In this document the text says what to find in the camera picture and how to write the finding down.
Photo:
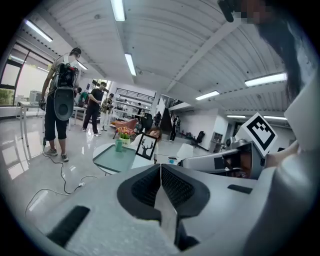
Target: railing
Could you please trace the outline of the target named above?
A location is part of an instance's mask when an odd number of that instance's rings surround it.
[[[132,90],[125,90],[121,88],[117,88],[115,93],[121,94],[121,95],[127,95],[128,97],[134,97],[134,98],[138,98],[145,101],[151,101],[151,102],[153,102],[155,99],[155,97],[152,97],[146,94],[138,93]]]
[[[176,106],[176,105],[178,105],[178,104],[181,104],[181,103],[184,103],[184,102],[181,101],[181,100],[175,99],[175,100],[173,100],[173,101],[170,102],[169,108],[171,108],[171,107],[173,107],[173,106]]]

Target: ceiling light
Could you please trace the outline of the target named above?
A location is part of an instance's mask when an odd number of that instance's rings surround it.
[[[219,94],[220,94],[220,93],[215,90],[215,91],[210,92],[210,93],[207,93],[207,94],[205,94],[205,95],[196,97],[195,99],[198,100],[198,101],[200,101],[200,100],[203,100],[203,99],[206,99],[206,98],[209,98],[209,97],[212,97],[212,96],[216,96],[216,95],[219,95]]]
[[[287,80],[287,73],[278,73],[278,74],[272,74],[272,75],[267,75],[267,76],[247,80],[247,81],[244,81],[244,83],[246,86],[250,87],[250,86],[257,86],[257,85],[268,84],[273,82],[286,81],[286,80]]]
[[[18,57],[16,57],[16,56],[12,56],[12,55],[10,55],[11,56],[11,59],[14,59],[14,60],[17,60],[17,61],[20,61],[20,62],[25,62],[23,59],[21,59],[21,58],[18,58]]]
[[[32,28],[35,32],[37,32],[40,36],[42,36],[47,41],[51,42],[53,39],[48,36],[45,32],[43,32],[38,26],[33,24],[30,20],[25,20],[25,24],[27,24],[30,28]]]
[[[117,22],[126,20],[123,0],[111,0],[114,18]]]
[[[246,118],[245,115],[233,115],[233,114],[227,115],[226,117],[227,118]]]
[[[37,68],[38,68],[38,69],[40,69],[40,70],[43,70],[43,71],[45,71],[45,72],[47,72],[47,73],[49,73],[49,71],[48,71],[48,70],[45,70],[45,69],[44,69],[44,68],[42,68],[42,67],[37,66]]]
[[[84,66],[80,61],[78,61],[78,63],[79,63],[79,65],[80,65],[81,68],[83,68],[84,70],[87,70],[87,67]]]
[[[269,115],[264,115],[263,117],[264,117],[265,119],[287,120],[285,117],[282,117],[282,116],[269,116]]]
[[[125,53],[124,56],[125,56],[126,62],[128,62],[131,74],[133,76],[136,76],[137,74],[136,74],[136,71],[135,71],[135,65],[134,65],[134,62],[132,61],[131,54],[130,53]]]

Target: white floor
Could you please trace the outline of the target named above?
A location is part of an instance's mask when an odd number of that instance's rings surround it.
[[[66,180],[65,190],[73,192],[85,176],[103,177],[105,174],[93,164],[93,151],[96,147],[114,142],[114,128],[102,131],[102,135],[93,135],[91,124],[88,131],[82,131],[82,122],[67,130],[67,155],[69,162],[64,163],[62,175]],[[24,215],[35,225],[37,220],[54,208],[67,196],[64,194],[64,181],[60,175],[61,164],[54,164],[49,158],[42,155],[43,136],[42,117],[27,119],[27,136],[29,147],[21,139],[20,121],[7,119],[0,121],[0,186],[4,198],[12,210],[19,215]],[[183,139],[177,137],[175,142],[169,142],[165,135],[159,142],[158,163],[168,163],[168,156],[175,157],[181,147]],[[61,162],[60,148],[56,142],[58,156],[53,157],[56,162]],[[203,149],[195,148],[194,156],[207,155]],[[85,177],[82,182],[93,182],[95,177]]]

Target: red chair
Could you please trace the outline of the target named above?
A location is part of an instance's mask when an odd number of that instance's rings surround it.
[[[114,125],[115,125],[115,128],[118,129],[120,127],[127,127],[131,130],[134,130],[136,128],[136,124],[138,122],[138,119],[131,119],[130,121],[115,121],[114,122]],[[114,136],[113,136],[113,139],[115,138],[117,134],[117,130],[115,130],[115,133],[114,133]]]

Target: shoe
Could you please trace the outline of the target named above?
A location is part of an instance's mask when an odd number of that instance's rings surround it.
[[[44,152],[44,154],[46,156],[51,156],[51,157],[56,157],[58,155],[57,150],[52,150],[51,148],[49,148],[47,151]]]
[[[67,157],[67,154],[61,154],[61,157],[62,157],[62,161],[64,161],[64,162],[68,162],[69,161],[69,158]]]

